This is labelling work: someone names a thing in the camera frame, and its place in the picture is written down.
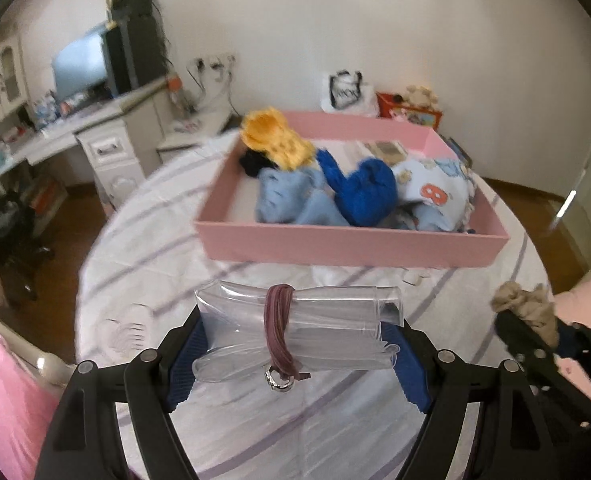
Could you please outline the white striped bed sheet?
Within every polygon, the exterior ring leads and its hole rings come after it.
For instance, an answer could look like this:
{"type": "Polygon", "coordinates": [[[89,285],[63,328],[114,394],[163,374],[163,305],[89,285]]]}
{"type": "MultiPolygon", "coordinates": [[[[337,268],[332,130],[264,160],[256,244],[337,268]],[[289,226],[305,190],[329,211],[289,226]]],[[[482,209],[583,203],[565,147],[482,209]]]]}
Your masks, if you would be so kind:
{"type": "MultiPolygon", "coordinates": [[[[396,286],[404,313],[437,348],[496,366],[507,356],[489,303],[501,284],[548,283],[509,207],[491,204],[509,242],[482,269],[347,268],[213,261],[194,227],[235,138],[177,157],[137,188],[102,229],[80,273],[75,348],[100,366],[132,360],[184,323],[197,289],[217,280],[268,287],[396,286]]],[[[391,370],[329,372],[277,393],[263,377],[197,384],[173,413],[204,479],[392,479],[423,416],[391,370]]]]}

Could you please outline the white bed post knob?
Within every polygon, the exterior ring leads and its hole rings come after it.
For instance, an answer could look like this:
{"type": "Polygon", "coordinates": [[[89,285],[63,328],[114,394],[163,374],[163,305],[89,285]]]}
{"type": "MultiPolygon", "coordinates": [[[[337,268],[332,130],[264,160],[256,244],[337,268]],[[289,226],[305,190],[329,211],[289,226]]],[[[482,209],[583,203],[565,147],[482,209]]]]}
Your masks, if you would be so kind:
{"type": "Polygon", "coordinates": [[[59,356],[53,353],[42,353],[35,361],[35,367],[51,385],[65,386],[68,384],[75,366],[64,362],[59,356]]]}

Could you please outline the white desk with drawers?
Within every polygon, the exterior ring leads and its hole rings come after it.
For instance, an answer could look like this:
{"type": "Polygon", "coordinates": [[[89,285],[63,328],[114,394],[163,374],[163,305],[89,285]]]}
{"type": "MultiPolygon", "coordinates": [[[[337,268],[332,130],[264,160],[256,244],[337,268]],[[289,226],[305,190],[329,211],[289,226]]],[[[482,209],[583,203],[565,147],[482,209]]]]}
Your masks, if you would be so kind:
{"type": "Polygon", "coordinates": [[[94,176],[120,207],[128,191],[137,188],[161,166],[158,146],[173,119],[168,80],[161,77],[142,88],[74,114],[32,134],[0,169],[2,177],[26,162],[38,166],[72,148],[80,148],[94,176]]]}

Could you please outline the pink shallow box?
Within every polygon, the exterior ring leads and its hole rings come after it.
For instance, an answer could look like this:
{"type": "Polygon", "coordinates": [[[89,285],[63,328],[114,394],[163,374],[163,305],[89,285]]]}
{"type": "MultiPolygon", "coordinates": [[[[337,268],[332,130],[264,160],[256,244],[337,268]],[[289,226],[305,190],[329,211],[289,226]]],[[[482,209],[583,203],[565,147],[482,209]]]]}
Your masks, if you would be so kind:
{"type": "Polygon", "coordinates": [[[239,136],[195,226],[213,260],[485,268],[509,235],[439,133],[412,122],[286,112],[312,166],[250,177],[239,136]]]}

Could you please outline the black white low cabinet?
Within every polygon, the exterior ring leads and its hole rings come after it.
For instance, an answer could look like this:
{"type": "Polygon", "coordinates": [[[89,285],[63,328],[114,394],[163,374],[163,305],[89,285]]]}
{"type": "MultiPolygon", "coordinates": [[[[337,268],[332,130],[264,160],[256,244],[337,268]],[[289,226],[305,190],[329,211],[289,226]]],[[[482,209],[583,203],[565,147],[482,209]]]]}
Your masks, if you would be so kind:
{"type": "Polygon", "coordinates": [[[237,128],[241,122],[230,110],[208,110],[193,114],[188,119],[174,120],[157,146],[162,164],[167,164],[182,153],[199,148],[223,132],[237,128]]]}

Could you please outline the light blue fuzzy sock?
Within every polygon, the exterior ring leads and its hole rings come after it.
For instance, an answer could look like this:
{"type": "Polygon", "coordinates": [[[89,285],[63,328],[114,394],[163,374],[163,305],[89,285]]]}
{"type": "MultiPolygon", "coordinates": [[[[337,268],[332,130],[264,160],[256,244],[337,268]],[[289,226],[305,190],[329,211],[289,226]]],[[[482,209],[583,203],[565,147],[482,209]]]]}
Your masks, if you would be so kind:
{"type": "Polygon", "coordinates": [[[349,226],[329,194],[324,174],[313,168],[262,169],[256,221],[296,226],[349,226]]]}

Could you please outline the black office chair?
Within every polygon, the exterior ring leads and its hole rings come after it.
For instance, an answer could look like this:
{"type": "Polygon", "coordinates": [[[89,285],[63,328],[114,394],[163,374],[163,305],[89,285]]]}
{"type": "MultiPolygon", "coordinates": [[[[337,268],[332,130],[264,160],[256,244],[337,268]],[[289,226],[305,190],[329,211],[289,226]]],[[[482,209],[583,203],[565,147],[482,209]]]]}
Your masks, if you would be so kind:
{"type": "Polygon", "coordinates": [[[55,258],[52,248],[33,235],[35,210],[20,195],[0,196],[0,277],[11,301],[36,301],[35,275],[46,261],[55,258]]]}

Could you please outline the black scrunchie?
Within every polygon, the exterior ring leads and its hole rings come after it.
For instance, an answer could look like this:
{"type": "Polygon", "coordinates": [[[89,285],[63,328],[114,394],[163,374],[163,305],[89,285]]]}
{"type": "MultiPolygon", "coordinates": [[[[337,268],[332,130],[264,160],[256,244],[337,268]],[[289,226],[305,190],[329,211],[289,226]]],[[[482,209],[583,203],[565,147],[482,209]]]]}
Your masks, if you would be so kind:
{"type": "Polygon", "coordinates": [[[265,169],[276,169],[277,165],[264,153],[253,151],[247,148],[245,153],[239,157],[239,164],[250,178],[259,177],[260,172],[265,169]]]}

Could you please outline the beige scrunchie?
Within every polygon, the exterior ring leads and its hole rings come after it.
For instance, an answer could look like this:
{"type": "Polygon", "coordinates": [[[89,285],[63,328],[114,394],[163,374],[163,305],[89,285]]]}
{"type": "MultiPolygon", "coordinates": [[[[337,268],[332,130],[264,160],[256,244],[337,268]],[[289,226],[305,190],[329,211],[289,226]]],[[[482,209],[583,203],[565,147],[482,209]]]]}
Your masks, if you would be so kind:
{"type": "Polygon", "coordinates": [[[510,311],[547,344],[550,349],[558,347],[560,336],[555,304],[550,300],[544,284],[526,290],[514,281],[505,282],[496,289],[491,300],[496,313],[510,311]]]}

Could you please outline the black computer monitor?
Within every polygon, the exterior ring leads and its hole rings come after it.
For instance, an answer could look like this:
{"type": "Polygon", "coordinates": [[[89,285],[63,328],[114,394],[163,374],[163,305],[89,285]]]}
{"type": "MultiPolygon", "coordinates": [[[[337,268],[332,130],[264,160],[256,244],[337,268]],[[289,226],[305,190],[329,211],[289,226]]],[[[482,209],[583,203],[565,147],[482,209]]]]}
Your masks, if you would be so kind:
{"type": "Polygon", "coordinates": [[[58,102],[64,102],[107,80],[102,50],[102,36],[106,30],[105,24],[95,26],[53,57],[52,69],[58,102]]]}

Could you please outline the pink blanket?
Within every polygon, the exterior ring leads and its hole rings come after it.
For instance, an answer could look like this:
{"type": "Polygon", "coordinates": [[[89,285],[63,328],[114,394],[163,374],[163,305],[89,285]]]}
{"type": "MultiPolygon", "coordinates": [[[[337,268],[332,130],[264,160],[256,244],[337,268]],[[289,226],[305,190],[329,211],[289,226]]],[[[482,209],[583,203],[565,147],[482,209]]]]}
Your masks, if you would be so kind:
{"type": "Polygon", "coordinates": [[[0,471],[32,479],[59,392],[42,385],[12,355],[0,336],[0,471]]]}

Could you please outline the orange capped bottle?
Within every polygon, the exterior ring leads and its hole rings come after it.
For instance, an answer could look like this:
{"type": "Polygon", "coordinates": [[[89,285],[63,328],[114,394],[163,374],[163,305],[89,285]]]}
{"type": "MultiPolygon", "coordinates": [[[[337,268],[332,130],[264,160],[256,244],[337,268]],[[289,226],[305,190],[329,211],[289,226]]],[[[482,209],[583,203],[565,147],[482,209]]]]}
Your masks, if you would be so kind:
{"type": "Polygon", "coordinates": [[[180,76],[178,76],[177,73],[169,73],[168,78],[166,78],[166,83],[168,84],[170,99],[174,105],[178,108],[183,108],[184,90],[180,76]]]}

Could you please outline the clear pouch with hair tie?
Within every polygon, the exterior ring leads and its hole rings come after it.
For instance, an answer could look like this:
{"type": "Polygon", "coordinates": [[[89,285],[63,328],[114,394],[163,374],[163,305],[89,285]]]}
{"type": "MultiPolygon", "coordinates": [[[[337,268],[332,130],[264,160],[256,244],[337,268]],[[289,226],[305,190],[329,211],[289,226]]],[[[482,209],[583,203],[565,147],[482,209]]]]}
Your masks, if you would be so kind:
{"type": "Polygon", "coordinates": [[[271,387],[326,370],[382,370],[401,346],[384,326],[403,321],[397,287],[268,289],[217,281],[196,292],[207,351],[192,364],[200,382],[229,382],[265,372],[271,387]]]}

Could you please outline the red toy storage box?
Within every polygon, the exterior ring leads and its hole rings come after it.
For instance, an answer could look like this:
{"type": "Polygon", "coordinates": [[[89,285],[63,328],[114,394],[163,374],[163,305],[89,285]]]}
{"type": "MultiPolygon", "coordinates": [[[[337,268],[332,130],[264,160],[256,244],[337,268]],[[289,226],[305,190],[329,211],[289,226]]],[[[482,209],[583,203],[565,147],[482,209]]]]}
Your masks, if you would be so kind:
{"type": "Polygon", "coordinates": [[[443,117],[440,110],[411,105],[403,98],[402,94],[377,92],[376,97],[381,118],[411,122],[418,126],[430,127],[433,130],[440,127],[443,117]]]}

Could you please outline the light blue printed baby garment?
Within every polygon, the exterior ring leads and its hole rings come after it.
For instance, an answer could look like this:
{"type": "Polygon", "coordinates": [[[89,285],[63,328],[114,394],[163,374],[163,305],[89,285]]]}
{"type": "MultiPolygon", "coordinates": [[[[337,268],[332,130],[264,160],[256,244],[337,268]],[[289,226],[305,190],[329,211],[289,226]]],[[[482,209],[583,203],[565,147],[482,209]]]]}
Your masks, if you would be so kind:
{"type": "Polygon", "coordinates": [[[474,211],[472,172],[459,159],[407,158],[392,167],[399,229],[465,232],[474,211]]]}

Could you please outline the yellow knitted scrunchie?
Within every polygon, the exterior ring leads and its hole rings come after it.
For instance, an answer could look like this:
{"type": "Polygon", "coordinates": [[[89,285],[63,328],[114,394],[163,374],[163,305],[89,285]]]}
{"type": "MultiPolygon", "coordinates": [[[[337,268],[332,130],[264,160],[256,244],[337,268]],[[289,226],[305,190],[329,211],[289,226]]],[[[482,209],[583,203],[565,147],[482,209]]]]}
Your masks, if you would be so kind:
{"type": "Polygon", "coordinates": [[[314,162],[314,145],[292,129],[280,110],[270,107],[249,113],[242,121],[241,140],[262,153],[280,170],[294,171],[314,162]]]}

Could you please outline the cream plush sheep toy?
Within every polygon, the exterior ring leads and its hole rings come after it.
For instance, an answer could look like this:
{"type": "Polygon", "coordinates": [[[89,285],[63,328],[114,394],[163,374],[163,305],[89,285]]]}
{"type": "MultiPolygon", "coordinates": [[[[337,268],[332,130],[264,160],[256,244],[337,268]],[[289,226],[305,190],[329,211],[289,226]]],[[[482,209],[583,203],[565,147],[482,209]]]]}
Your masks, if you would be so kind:
{"type": "Polygon", "coordinates": [[[406,87],[403,100],[407,105],[423,110],[436,110],[439,104],[439,98],[430,88],[416,84],[406,87]]]}

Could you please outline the wall power outlet strip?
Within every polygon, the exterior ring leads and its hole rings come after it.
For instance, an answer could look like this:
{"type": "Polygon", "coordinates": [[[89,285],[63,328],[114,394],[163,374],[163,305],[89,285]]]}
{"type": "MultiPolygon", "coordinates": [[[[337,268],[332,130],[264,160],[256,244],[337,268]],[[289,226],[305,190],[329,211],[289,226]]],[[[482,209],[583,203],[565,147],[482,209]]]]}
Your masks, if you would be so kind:
{"type": "Polygon", "coordinates": [[[197,75],[206,70],[215,72],[232,72],[238,61],[239,54],[236,51],[227,51],[215,54],[198,55],[189,58],[186,63],[186,70],[197,75]]]}

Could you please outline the dark blue knitted cloth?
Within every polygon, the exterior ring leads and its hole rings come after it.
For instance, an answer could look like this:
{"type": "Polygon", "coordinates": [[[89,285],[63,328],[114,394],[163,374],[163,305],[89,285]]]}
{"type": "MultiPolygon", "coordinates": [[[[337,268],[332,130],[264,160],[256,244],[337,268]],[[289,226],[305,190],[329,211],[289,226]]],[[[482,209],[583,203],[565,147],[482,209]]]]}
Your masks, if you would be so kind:
{"type": "Polygon", "coordinates": [[[316,160],[335,193],[335,206],[351,226],[376,228],[395,209],[396,180],[383,160],[365,158],[350,174],[343,174],[327,150],[318,150],[316,160]]]}

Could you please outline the black computer tower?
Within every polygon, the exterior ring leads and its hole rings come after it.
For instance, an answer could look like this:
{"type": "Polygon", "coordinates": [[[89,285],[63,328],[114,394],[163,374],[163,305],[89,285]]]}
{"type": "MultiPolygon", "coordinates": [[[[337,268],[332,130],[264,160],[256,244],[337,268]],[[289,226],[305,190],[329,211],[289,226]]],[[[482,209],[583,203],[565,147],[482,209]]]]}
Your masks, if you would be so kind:
{"type": "Polygon", "coordinates": [[[159,26],[152,16],[110,22],[102,32],[107,84],[116,98],[166,76],[159,26]]]}

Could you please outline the pink floral pillow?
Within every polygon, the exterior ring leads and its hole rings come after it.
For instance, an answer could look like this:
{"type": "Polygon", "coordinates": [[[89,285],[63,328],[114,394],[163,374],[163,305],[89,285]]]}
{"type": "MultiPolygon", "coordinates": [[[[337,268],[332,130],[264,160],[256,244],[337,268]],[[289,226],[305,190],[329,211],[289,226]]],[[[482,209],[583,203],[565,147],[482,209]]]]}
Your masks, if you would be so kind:
{"type": "MultiPolygon", "coordinates": [[[[591,280],[555,296],[555,310],[565,324],[579,322],[591,327],[591,280]]],[[[591,399],[591,380],[573,359],[556,358],[560,373],[591,399]]]]}

